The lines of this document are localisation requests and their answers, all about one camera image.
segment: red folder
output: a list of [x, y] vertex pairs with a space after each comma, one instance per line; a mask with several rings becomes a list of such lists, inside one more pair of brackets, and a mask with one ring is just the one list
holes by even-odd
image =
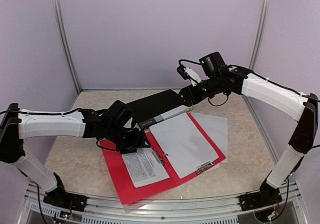
[[[226, 159], [222, 151], [216, 146], [216, 144], [211, 140], [211, 138], [207, 135], [203, 128], [198, 124], [198, 122], [194, 119], [192, 114], [188, 113], [188, 116], [190, 117], [194, 125], [198, 128], [198, 130], [202, 133], [202, 135], [205, 137], [205, 139], [211, 144], [215, 152], [218, 154], [218, 158], [214, 161], [214, 165], [217, 165], [218, 163]], [[120, 202], [123, 205], [148, 198], [150, 196], [164, 192], [171, 188], [175, 188], [191, 180], [192, 178], [195, 178], [196, 176], [200, 175], [194, 172], [180, 179], [176, 174], [175, 170], [173, 169], [172, 165], [168, 161], [167, 157], [164, 157], [165, 154], [159, 146], [159, 144], [157, 143], [154, 136], [152, 135], [152, 133], [146, 133], [146, 137], [150, 141], [151, 147], [155, 151], [157, 151], [161, 157], [163, 157], [164, 168], [166, 169], [169, 175], [168, 179], [136, 188], [134, 187], [134, 184], [131, 181], [131, 178], [129, 176], [129, 173], [127, 171], [126, 165], [122, 159], [121, 154], [118, 152], [108, 151], [104, 149], [102, 150], [114, 187], [119, 196]], [[108, 140], [104, 140], [101, 141], [100, 144], [103, 147], [110, 147], [110, 145], [112, 145], [113, 143]]]

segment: black cable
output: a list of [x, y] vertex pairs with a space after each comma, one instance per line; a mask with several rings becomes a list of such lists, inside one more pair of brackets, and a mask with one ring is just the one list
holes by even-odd
[[36, 183], [36, 189], [38, 191], [38, 204], [39, 204], [39, 209], [40, 209], [40, 214], [41, 214], [42, 220], [45, 224], [48, 224], [47, 221], [45, 220], [44, 214], [42, 213], [41, 203], [40, 203], [40, 190], [39, 190], [39, 185], [37, 183]]
[[41, 112], [36, 112], [36, 113], [33, 113], [33, 112], [22, 112], [22, 111], [18, 111], [18, 110], [5, 110], [5, 111], [2, 111], [0, 112], [0, 115], [3, 114], [3, 113], [21, 113], [21, 114], [26, 114], [26, 115], [46, 115], [46, 116], [59, 116], [59, 115], [68, 115], [70, 113], [74, 113], [76, 111], [80, 110], [80, 108], [76, 108], [76, 109], [73, 109], [71, 111], [68, 111], [68, 112], [60, 112], [60, 113], [41, 113]]
[[318, 147], [320, 147], [320, 145], [313, 146], [312, 148], [318, 148]]
[[191, 79], [192, 81], [196, 82], [198, 84], [198, 81], [196, 81], [194, 78], [192, 78], [191, 76], [189, 76], [189, 79]]
[[98, 148], [105, 149], [105, 150], [109, 150], [109, 151], [116, 151], [116, 149], [105, 148], [105, 147], [99, 145], [99, 143], [100, 143], [101, 140], [102, 140], [102, 139], [100, 139], [100, 140], [98, 140], [98, 141], [95, 142], [95, 144], [97, 145]]
[[182, 62], [187, 62], [187, 63], [193, 63], [193, 64], [201, 65], [201, 64], [198, 63], [198, 62], [194, 62], [194, 61], [187, 60], [187, 59], [180, 59], [180, 60], [178, 61], [179, 65], [182, 65]]
[[267, 78], [261, 76], [260, 74], [257, 74], [256, 72], [254, 72], [253, 70], [251, 70], [251, 69], [249, 69], [249, 68], [242, 67], [242, 66], [238, 66], [238, 65], [233, 65], [233, 64], [229, 65], [228, 67], [242, 68], [242, 69], [244, 69], [244, 70], [246, 70], [246, 71], [248, 71], [248, 72], [250, 72], [250, 73], [253, 73], [255, 76], [257, 76], [257, 77], [259, 77], [259, 78], [261, 78], [261, 79], [263, 79], [263, 80], [267, 80], [269, 83], [272, 83], [272, 84], [274, 84], [274, 85], [276, 85], [276, 86], [278, 86], [278, 87], [280, 87], [280, 88], [289, 90], [289, 91], [291, 91], [291, 92], [293, 92], [293, 93], [295, 93], [295, 94], [297, 94], [297, 95], [299, 95], [299, 96], [301, 96], [301, 97], [303, 97], [303, 98], [309, 98], [309, 99], [312, 99], [312, 100], [320, 103], [320, 100], [319, 100], [319, 99], [310, 97], [309, 95], [301, 95], [298, 91], [294, 90], [293, 88], [289, 88], [289, 87], [283, 86], [283, 85], [281, 85], [281, 84], [278, 84], [278, 83], [276, 83], [276, 82], [274, 82], [274, 81], [272, 81], [272, 80], [268, 80]]
[[287, 186], [286, 186], [286, 198], [285, 198], [284, 206], [283, 206], [283, 208], [281, 210], [281, 213], [278, 216], [276, 216], [274, 219], [271, 220], [272, 222], [274, 220], [278, 219], [282, 215], [282, 213], [284, 213], [284, 210], [285, 210], [285, 208], [287, 206], [288, 197], [289, 197], [289, 178], [287, 178], [286, 181], [287, 181]]
[[220, 107], [220, 106], [224, 105], [225, 103], [227, 103], [228, 99], [229, 99], [229, 96], [226, 95], [226, 100], [225, 100], [225, 102], [222, 103], [222, 104], [218, 104], [218, 105], [212, 104], [212, 103], [210, 102], [210, 98], [208, 98], [208, 102], [209, 102], [209, 104], [211, 104], [213, 107]]

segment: robotic arm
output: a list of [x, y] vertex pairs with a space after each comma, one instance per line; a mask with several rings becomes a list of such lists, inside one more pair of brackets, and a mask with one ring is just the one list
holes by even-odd
[[229, 96], [233, 92], [267, 103], [297, 121], [289, 146], [262, 183], [260, 191], [239, 197], [243, 211], [272, 205], [274, 201], [281, 202], [280, 185], [296, 171], [305, 154], [313, 147], [318, 129], [317, 96], [312, 93], [310, 95], [298, 93], [263, 78], [250, 69], [235, 65], [227, 66], [218, 52], [209, 54], [199, 61], [199, 65], [209, 77], [207, 80], [199, 81], [199, 76], [193, 75], [190, 68], [185, 68], [181, 62], [177, 68], [184, 79], [190, 79], [192, 82], [192, 85], [180, 91], [186, 105], [195, 105], [219, 93]]
[[[45, 203], [66, 209], [83, 212], [87, 198], [67, 193], [60, 177], [23, 147], [25, 138], [60, 135], [96, 138], [97, 146], [100, 140], [108, 139], [115, 143], [114, 151], [121, 153], [150, 147], [144, 131], [134, 127], [134, 113], [120, 101], [109, 109], [75, 109], [60, 113], [19, 109], [18, 104], [13, 103], [5, 113], [0, 125], [0, 161], [16, 166], [39, 184], [46, 192]], [[124, 127], [131, 118], [131, 128]]]
[[[318, 103], [314, 94], [305, 95], [276, 84], [252, 70], [235, 65], [227, 66], [218, 52], [209, 54], [196, 63], [202, 66], [207, 80], [200, 77], [180, 60], [178, 73], [191, 81], [181, 89], [180, 95], [187, 106], [195, 105], [216, 94], [231, 93], [256, 98], [298, 122], [289, 146], [279, 162], [265, 179], [257, 193], [239, 196], [243, 211], [281, 202], [279, 186], [300, 165], [312, 148], [318, 129]], [[75, 109], [69, 112], [36, 112], [19, 109], [11, 104], [0, 125], [0, 161], [16, 166], [46, 192], [44, 202], [76, 211], [84, 211], [87, 198], [65, 191], [60, 177], [47, 170], [23, 147], [25, 138], [36, 136], [75, 136], [102, 139], [115, 143], [114, 151], [134, 152], [137, 148], [150, 147], [143, 130], [135, 128], [135, 114], [122, 102], [116, 101], [109, 109]], [[131, 128], [125, 124], [132, 118]]]

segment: marble tabletop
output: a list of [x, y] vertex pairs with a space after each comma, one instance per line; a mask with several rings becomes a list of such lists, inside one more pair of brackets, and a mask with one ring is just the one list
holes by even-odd
[[[82, 92], [74, 108], [108, 108], [114, 101], [128, 103], [155, 91]], [[217, 95], [212, 102], [225, 101]], [[242, 97], [232, 94], [221, 107], [203, 101], [191, 112], [228, 119], [228, 163], [150, 199], [190, 199], [232, 195], [257, 190], [273, 167], [262, 136]], [[101, 149], [95, 139], [57, 137], [45, 166], [56, 172], [67, 191], [104, 197], [118, 197]]]

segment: gray wall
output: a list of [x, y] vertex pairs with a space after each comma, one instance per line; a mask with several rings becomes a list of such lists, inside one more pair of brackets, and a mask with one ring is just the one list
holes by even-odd
[[[256, 72], [320, 97], [320, 0], [270, 0]], [[296, 123], [258, 101], [253, 106], [280, 156]], [[316, 144], [320, 143], [319, 135]], [[311, 223], [320, 220], [320, 148], [311, 150], [294, 178]]]
[[173, 88], [181, 58], [248, 66], [262, 0], [60, 0], [83, 89]]
[[[68, 110], [76, 98], [52, 0], [0, 0], [0, 111], [12, 102], [33, 110]], [[53, 137], [25, 145], [43, 162]], [[0, 223], [14, 222], [28, 179], [0, 163]]]

